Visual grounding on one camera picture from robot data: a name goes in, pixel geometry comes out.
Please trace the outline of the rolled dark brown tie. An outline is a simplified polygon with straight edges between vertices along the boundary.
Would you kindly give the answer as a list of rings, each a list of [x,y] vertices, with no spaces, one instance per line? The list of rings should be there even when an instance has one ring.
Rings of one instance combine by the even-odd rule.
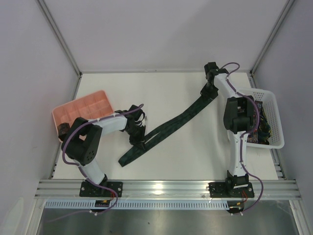
[[[63,142],[65,137],[67,136],[69,130],[70,130],[70,125],[69,123],[61,123],[58,127],[58,139]]]

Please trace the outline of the floral navy tie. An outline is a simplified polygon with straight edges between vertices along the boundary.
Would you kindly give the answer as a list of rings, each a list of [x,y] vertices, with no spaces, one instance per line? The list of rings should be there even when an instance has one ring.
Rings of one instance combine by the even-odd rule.
[[[259,112],[259,124],[260,124],[261,123],[262,102],[255,100],[254,103],[256,104],[258,112]],[[256,123],[256,112],[254,112],[254,116],[253,117],[254,117],[254,122],[253,122],[253,127],[254,127],[254,125]],[[247,142],[248,143],[259,143],[259,140],[258,140],[258,129],[254,130],[254,132],[252,132],[252,133],[250,133],[248,135]]]

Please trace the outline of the white plastic basket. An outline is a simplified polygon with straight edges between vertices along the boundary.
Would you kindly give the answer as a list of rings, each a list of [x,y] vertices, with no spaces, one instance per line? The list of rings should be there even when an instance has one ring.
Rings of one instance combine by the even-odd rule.
[[[263,113],[271,128],[271,136],[269,138],[269,145],[260,143],[250,143],[246,145],[248,147],[265,148],[265,149],[281,149],[284,144],[283,130],[279,115],[279,109],[274,93],[268,90],[256,89],[256,88],[239,88],[238,91],[244,95],[253,96],[255,101],[262,102]]]

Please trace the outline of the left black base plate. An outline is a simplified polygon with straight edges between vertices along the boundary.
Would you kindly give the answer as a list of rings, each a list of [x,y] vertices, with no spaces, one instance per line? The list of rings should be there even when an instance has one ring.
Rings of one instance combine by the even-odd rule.
[[[118,197],[122,196],[122,182],[108,181],[106,187],[114,190],[117,193]],[[111,197],[111,195],[112,193],[109,190],[94,186],[88,181],[83,181],[81,183],[79,192],[80,197]]]

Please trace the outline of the pink compartment tray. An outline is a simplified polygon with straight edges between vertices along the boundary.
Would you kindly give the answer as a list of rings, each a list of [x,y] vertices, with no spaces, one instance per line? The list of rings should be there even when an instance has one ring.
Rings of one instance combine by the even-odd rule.
[[[53,109],[52,116],[59,135],[63,123],[71,126],[76,118],[97,119],[113,114],[113,107],[104,90],[93,92]]]

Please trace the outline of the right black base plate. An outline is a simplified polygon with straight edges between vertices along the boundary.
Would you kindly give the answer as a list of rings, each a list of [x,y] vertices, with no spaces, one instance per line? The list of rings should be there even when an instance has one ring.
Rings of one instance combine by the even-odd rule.
[[[227,187],[226,182],[212,182],[208,184],[211,198],[254,198],[252,183],[246,187],[233,188]]]

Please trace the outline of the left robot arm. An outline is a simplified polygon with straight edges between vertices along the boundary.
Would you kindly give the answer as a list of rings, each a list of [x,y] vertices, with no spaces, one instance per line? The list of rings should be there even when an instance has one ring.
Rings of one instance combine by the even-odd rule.
[[[91,184],[106,187],[108,178],[96,160],[100,139],[115,131],[126,132],[131,145],[144,149],[146,117],[143,106],[132,105],[128,110],[96,119],[78,117],[63,137],[63,162],[77,166]]]

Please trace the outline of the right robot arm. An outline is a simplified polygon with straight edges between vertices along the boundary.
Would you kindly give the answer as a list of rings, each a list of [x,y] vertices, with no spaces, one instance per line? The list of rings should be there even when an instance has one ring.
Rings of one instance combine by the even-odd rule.
[[[249,133],[253,132],[255,103],[253,97],[243,95],[230,82],[230,72],[219,68],[215,62],[204,66],[207,83],[202,90],[203,96],[214,93],[226,99],[223,124],[230,140],[230,167],[225,179],[225,191],[235,191],[248,187],[249,174],[246,168],[246,143]]]

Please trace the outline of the dark green tie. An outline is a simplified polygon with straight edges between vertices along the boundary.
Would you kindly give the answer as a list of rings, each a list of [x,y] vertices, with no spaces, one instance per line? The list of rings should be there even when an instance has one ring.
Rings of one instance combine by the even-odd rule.
[[[164,141],[166,138],[188,123],[191,119],[193,119],[214,99],[215,97],[204,98],[201,96],[183,113],[152,130],[145,136],[143,148],[133,146],[118,160],[120,166],[125,167]]]

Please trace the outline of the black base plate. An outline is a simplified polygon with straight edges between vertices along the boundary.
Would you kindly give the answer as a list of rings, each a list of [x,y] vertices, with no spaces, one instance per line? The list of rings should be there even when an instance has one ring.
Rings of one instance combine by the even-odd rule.
[[[246,187],[233,188],[227,187],[226,182],[212,182],[208,184],[211,198],[254,198],[252,183]]]
[[[117,193],[118,197],[122,196],[122,182],[108,181],[106,187],[114,190]],[[88,181],[83,181],[81,183],[79,192],[80,197],[111,197],[111,195],[112,193],[109,190],[94,186]]]

